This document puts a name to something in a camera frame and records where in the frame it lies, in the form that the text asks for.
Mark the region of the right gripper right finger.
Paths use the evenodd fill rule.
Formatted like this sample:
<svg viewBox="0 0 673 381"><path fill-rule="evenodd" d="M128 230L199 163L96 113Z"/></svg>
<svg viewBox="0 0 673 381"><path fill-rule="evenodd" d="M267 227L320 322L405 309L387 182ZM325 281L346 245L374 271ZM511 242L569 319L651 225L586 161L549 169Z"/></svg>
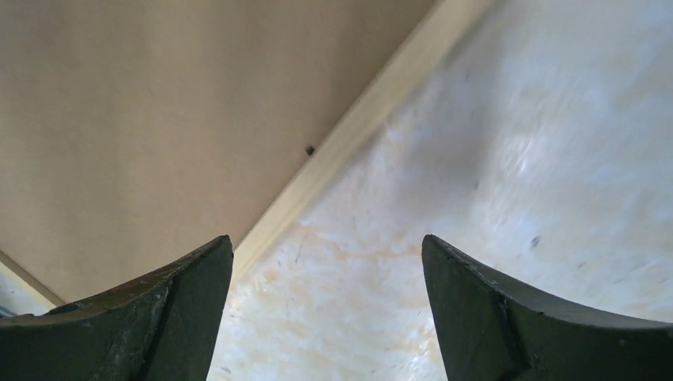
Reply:
<svg viewBox="0 0 673 381"><path fill-rule="evenodd" d="M557 297L428 235L421 258L450 380L669 380L672 326Z"/></svg>

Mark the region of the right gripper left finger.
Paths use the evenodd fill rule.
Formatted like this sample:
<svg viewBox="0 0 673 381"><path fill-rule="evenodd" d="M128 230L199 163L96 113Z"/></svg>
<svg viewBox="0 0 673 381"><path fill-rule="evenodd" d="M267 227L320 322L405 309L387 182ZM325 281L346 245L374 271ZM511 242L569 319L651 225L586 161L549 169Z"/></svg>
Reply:
<svg viewBox="0 0 673 381"><path fill-rule="evenodd" d="M233 269L219 236L178 260L39 316L1 321L4 380L204 380Z"/></svg>

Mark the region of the wooden picture frame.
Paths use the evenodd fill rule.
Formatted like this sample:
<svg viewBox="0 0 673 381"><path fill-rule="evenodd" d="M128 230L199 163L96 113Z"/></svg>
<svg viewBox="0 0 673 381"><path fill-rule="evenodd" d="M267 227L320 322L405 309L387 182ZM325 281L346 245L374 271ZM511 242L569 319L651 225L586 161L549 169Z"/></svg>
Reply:
<svg viewBox="0 0 673 381"><path fill-rule="evenodd" d="M39 310L244 252L488 1L4 1L1 263Z"/></svg>

